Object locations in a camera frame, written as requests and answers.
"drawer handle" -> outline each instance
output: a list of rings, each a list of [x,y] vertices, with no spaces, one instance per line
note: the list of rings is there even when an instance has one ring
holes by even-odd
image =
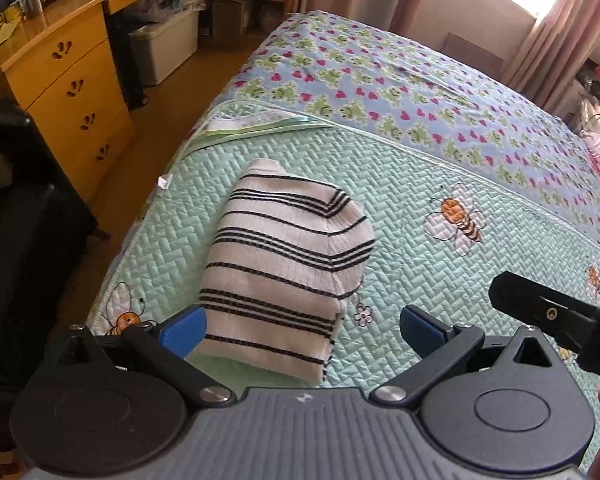
[[[61,41],[60,43],[58,43],[58,50],[51,54],[51,57],[57,60],[62,59],[62,56],[66,56],[69,53],[72,44],[73,43],[71,43],[71,41],[67,41],[66,43],[63,43]]]
[[[105,144],[98,150],[99,155],[96,157],[96,160],[104,160],[109,153],[109,145]]]
[[[96,114],[93,113],[91,115],[85,115],[84,116],[84,124],[82,126],[80,126],[81,130],[88,130],[92,125],[93,125],[93,121],[96,120]]]
[[[84,79],[71,81],[71,90],[66,93],[67,97],[76,97],[82,90],[82,85],[84,85]]]

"black chair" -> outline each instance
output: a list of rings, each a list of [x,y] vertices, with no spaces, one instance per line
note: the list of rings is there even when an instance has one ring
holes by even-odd
[[[35,122],[0,100],[0,153],[13,183],[0,190],[0,388],[20,388],[43,357],[65,283],[97,222]]]

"white storage bin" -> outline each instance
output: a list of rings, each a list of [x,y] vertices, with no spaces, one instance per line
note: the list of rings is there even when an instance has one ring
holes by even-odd
[[[157,85],[198,48],[197,10],[183,10],[168,22],[129,33],[143,85]]]

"bed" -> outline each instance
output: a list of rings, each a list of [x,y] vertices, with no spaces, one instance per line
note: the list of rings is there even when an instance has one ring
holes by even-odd
[[[115,330],[124,312],[161,321],[197,301],[222,204],[257,157],[337,184],[376,232],[325,387],[369,391],[417,361],[398,330],[407,303],[513,333],[518,323],[487,294],[503,270],[600,305],[600,175],[583,142],[442,54],[311,12],[265,40],[174,156],[110,266],[88,319],[95,333]],[[480,241],[436,230],[447,198],[463,204]],[[238,392],[301,385],[196,352],[187,359]],[[600,419],[600,378],[564,359]],[[600,421],[585,464],[599,445]]]

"green quilted mat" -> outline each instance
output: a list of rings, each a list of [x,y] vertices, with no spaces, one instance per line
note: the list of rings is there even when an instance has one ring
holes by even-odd
[[[406,146],[352,128],[304,117],[300,130],[205,140],[213,119],[248,117],[273,108],[227,102],[201,121],[170,172],[170,186],[156,196],[122,258],[111,269],[90,316],[103,333],[107,301],[119,282],[131,292],[131,309],[162,321],[198,299],[206,254],[225,199],[242,168],[273,158],[289,172],[341,186],[363,204],[376,232],[359,297],[338,336],[323,386],[358,386],[368,392],[417,361],[398,329],[401,308],[413,303],[442,321],[469,322],[487,333],[512,334],[519,324],[491,308],[491,280],[510,270],[584,301],[600,304],[600,247],[554,214],[498,184]],[[462,190],[486,224],[482,242],[466,254],[454,239],[429,234],[427,219]],[[592,282],[592,271],[598,280]],[[369,309],[355,316],[355,305]],[[223,358],[188,357],[202,371],[240,392],[248,385],[299,386],[299,380]],[[600,378],[570,360],[596,418]],[[600,422],[585,465],[600,445]]]

